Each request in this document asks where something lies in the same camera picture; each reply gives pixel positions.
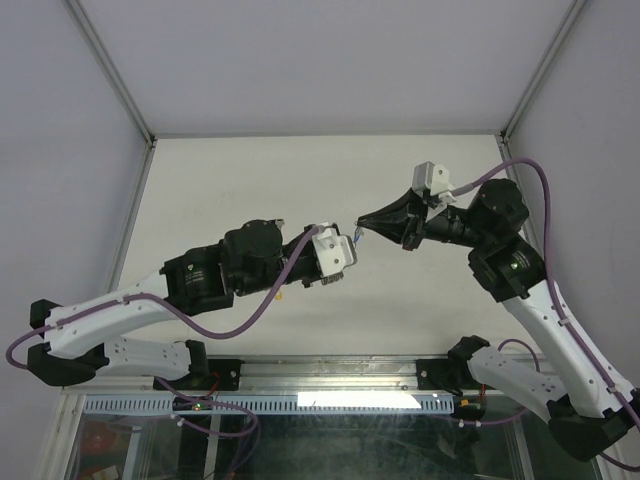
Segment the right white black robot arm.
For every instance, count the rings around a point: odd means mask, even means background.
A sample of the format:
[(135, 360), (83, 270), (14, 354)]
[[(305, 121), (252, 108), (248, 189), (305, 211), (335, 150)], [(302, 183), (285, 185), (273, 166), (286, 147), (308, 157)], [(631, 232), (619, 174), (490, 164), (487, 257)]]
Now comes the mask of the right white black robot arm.
[(588, 462), (634, 427), (639, 391), (588, 337), (551, 280), (544, 259), (521, 236), (529, 217), (515, 182), (491, 179), (467, 208), (433, 215), (433, 201), (413, 190), (358, 218), (407, 251), (424, 240), (469, 248), (475, 280), (528, 332), (553, 368), (550, 375), (508, 360), (478, 336), (448, 352), (448, 378), (459, 387), (494, 387), (544, 421), (558, 445)]

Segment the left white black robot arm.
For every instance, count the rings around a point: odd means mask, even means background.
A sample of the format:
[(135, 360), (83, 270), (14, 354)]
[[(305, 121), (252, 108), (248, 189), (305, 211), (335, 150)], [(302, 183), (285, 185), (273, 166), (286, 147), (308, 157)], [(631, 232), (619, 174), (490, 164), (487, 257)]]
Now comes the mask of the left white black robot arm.
[[(188, 250), (134, 285), (72, 306), (34, 302), (30, 325), (40, 342), (27, 350), (26, 369), (49, 386), (68, 387), (100, 376), (158, 377), (198, 388), (210, 374), (199, 340), (135, 340), (130, 333), (181, 321), (203, 338), (228, 340), (263, 315), (282, 286), (310, 287), (343, 278), (357, 261), (352, 239), (335, 224), (310, 225), (291, 242), (279, 220), (252, 220), (216, 244)], [(216, 333), (195, 317), (228, 309), (238, 297), (264, 293), (240, 326)]]

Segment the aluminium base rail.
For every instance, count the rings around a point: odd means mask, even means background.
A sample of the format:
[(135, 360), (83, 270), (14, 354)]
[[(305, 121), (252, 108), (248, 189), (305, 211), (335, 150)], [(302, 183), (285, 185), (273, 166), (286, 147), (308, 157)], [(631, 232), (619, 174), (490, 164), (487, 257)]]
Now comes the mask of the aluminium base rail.
[(209, 368), (243, 394), (303, 391), (441, 393), (453, 364), (445, 355), (210, 355)]

